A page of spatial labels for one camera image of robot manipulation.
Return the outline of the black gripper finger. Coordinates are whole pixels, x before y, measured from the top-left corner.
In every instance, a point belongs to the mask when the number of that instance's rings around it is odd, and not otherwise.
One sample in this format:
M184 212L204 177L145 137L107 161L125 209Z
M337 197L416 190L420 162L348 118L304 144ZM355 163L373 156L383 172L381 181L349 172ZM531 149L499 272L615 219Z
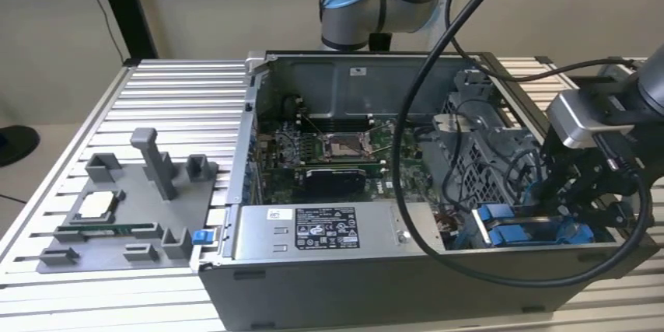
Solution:
M563 206L568 209L568 215L581 223L595 222L595 200L596 184L595 176L579 176L568 180L563 188Z
M545 178L535 188L536 211L555 211L564 202L564 186L569 177L573 151L567 147L549 149L541 154Z

